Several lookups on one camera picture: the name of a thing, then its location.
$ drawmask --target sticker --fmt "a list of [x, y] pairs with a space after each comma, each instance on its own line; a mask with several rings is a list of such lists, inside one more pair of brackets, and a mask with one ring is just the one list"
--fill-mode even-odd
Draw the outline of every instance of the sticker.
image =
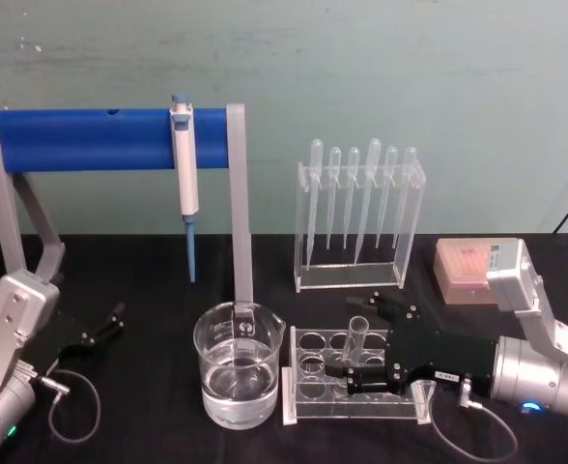
[[459, 376], [459, 375], [448, 374], [447, 372], [436, 371], [436, 372], [435, 372], [435, 378], [436, 378], [436, 379], [447, 380], [447, 381], [449, 381], [449, 382], [455, 382], [456, 384], [457, 384], [458, 382], [460, 382], [460, 376]]
[[488, 264], [489, 271], [498, 271], [499, 258], [500, 258], [500, 246], [492, 245], [490, 247], [490, 263]]

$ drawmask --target green wall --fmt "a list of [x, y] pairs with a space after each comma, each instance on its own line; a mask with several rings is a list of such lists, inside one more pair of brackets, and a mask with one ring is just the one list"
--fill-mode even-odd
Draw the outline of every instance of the green wall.
[[[0, 106], [177, 91], [245, 103], [254, 233], [294, 230], [315, 137], [417, 147], [421, 232], [548, 230], [568, 208], [568, 2], [0, 0]], [[183, 231], [173, 172], [37, 180], [61, 232]], [[198, 230], [229, 231], [226, 172], [199, 183]]]

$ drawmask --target micropipette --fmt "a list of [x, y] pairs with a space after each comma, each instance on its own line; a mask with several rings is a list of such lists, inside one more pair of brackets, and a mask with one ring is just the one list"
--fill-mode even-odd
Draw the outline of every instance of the micropipette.
[[349, 183], [346, 190], [346, 203], [344, 204], [344, 246], [346, 249], [346, 237], [349, 235], [349, 224], [351, 223], [351, 209], [353, 208], [353, 192], [357, 182], [357, 171], [359, 170], [359, 149], [353, 147], [349, 151], [347, 162], [347, 176]]
[[404, 207], [407, 204], [407, 177], [411, 176], [412, 173], [412, 166], [417, 159], [417, 150], [414, 147], [407, 148], [406, 153], [404, 154], [404, 160], [402, 161], [402, 168], [400, 169], [400, 180], [399, 186], [400, 189], [403, 189], [400, 192], [400, 202], [398, 203], [398, 214], [396, 215], [396, 221], [394, 223], [393, 229], [393, 244], [391, 247], [396, 248], [396, 243], [398, 242], [398, 236], [400, 235], [400, 227], [402, 226], [402, 219], [404, 218]]
[[389, 188], [391, 187], [391, 177], [395, 171], [396, 162], [398, 160], [398, 149], [394, 146], [387, 148], [387, 155], [384, 159], [383, 166], [383, 192], [381, 193], [381, 204], [379, 205], [379, 218], [377, 222], [377, 242], [375, 247], [379, 247], [379, 239], [383, 233], [384, 213], [387, 209], [387, 199], [389, 198]]
[[306, 269], [310, 268], [312, 249], [314, 248], [314, 232], [316, 231], [316, 207], [319, 201], [319, 187], [321, 183], [321, 171], [323, 170], [323, 142], [318, 138], [312, 141], [310, 150], [310, 218], [307, 223], [307, 244], [305, 254], [307, 256]]
[[365, 235], [365, 226], [368, 222], [368, 208], [370, 207], [370, 197], [372, 196], [372, 184], [374, 176], [377, 172], [377, 164], [381, 155], [381, 141], [378, 138], [370, 140], [368, 147], [368, 158], [365, 162], [365, 180], [363, 185], [363, 203], [361, 204], [361, 219], [359, 220], [359, 230], [357, 231], [357, 240], [355, 243], [355, 264], [361, 252], [363, 245], [363, 237]]
[[327, 249], [331, 241], [331, 229], [333, 228], [333, 210], [335, 209], [335, 190], [338, 187], [338, 175], [340, 174], [340, 159], [342, 152], [338, 147], [333, 147], [329, 153], [329, 200], [327, 204]]

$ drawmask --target gray stand leg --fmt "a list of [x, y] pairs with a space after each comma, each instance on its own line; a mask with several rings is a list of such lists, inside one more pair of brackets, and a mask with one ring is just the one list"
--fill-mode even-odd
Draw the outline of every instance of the gray stand leg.
[[0, 143], [0, 242], [7, 273], [26, 268], [15, 209], [12, 176], [5, 172]]
[[244, 105], [229, 104], [226, 106], [226, 124], [228, 131], [231, 217], [233, 222], [235, 299], [237, 301], [253, 302], [252, 237], [249, 233]]
[[17, 221], [14, 189], [19, 194], [29, 217], [43, 242], [42, 259], [36, 274], [50, 280], [58, 272], [65, 253], [52, 222], [43, 209], [30, 178], [25, 174], [12, 176], [5, 172], [0, 144], [0, 242], [7, 273], [26, 269], [24, 250]]
[[30, 176], [27, 174], [14, 175], [14, 188], [20, 195], [29, 218], [33, 221], [43, 243], [42, 258], [35, 274], [44, 280], [51, 280], [59, 271], [63, 261], [65, 244], [61, 242], [50, 217], [38, 200], [37, 191]]

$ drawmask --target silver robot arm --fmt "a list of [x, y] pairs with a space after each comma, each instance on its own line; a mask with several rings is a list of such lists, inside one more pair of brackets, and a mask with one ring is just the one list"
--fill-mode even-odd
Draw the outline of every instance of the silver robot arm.
[[568, 326], [554, 319], [525, 242], [492, 246], [486, 277], [499, 309], [513, 312], [526, 336], [499, 339], [491, 398], [568, 415]]
[[0, 280], [0, 445], [35, 402], [30, 382], [38, 374], [19, 357], [47, 323], [58, 297], [55, 285], [26, 270]]

